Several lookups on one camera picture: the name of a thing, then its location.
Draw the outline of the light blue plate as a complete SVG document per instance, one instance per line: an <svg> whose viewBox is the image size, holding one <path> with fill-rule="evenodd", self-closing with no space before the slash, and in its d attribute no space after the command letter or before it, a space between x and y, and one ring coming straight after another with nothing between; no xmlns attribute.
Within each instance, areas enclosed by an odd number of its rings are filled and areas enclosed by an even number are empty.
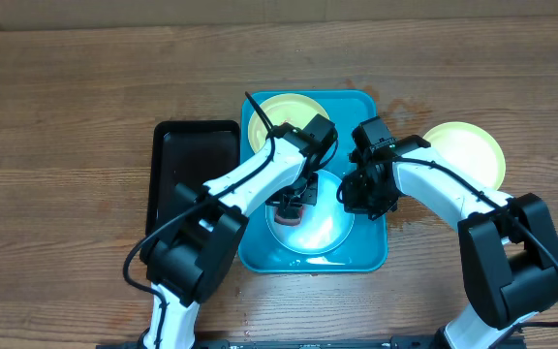
<svg viewBox="0 0 558 349"><path fill-rule="evenodd" d="M323 254L338 247L355 222L355 216L336 200L340 182L335 174L319 171L317 202L302 206L301 220L295 226L277 223L277 208L268 206L265 216L270 232L284 247L300 254Z"/></svg>

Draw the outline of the green and orange sponge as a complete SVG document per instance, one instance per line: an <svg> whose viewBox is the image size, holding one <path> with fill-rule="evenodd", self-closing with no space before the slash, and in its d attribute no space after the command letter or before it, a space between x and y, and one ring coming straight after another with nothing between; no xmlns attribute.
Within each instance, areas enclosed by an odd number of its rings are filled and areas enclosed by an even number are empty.
<svg viewBox="0 0 558 349"><path fill-rule="evenodd" d="M278 207L275 209L273 220L279 225L297 226L301 223L303 212L303 206Z"/></svg>

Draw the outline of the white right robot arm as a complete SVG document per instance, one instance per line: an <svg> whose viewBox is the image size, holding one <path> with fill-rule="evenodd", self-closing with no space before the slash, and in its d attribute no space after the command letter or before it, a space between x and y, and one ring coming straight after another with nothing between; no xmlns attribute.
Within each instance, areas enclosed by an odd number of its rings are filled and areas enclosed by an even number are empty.
<svg viewBox="0 0 558 349"><path fill-rule="evenodd" d="M558 328L558 235L547 204L513 197L462 173L418 136L356 142L356 170L336 192L369 219L411 197L458 235L467 307L437 331L434 348L497 348L527 328Z"/></svg>

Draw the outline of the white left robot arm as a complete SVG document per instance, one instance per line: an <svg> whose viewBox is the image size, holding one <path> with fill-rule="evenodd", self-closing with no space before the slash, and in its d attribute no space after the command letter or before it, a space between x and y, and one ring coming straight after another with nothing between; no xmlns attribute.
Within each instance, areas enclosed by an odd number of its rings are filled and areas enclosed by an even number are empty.
<svg viewBox="0 0 558 349"><path fill-rule="evenodd" d="M337 132L332 122L298 129L272 127L263 148L231 172L198 190L175 186L176 215L154 228L133 250L147 266L154 298L141 348L190 348L202 303L227 275L249 217L273 195L300 195L321 167Z"/></svg>

